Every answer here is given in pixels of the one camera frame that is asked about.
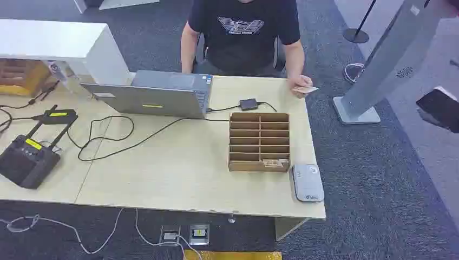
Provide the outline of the person's left hand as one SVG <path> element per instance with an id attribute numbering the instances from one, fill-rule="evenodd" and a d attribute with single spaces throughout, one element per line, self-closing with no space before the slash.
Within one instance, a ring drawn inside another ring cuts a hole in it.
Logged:
<path id="1" fill-rule="evenodd" d="M 299 99 L 304 98 L 306 96 L 305 93 L 299 91 L 301 88 L 313 87 L 312 80 L 305 75 L 289 77 L 287 81 L 290 92 Z"/>

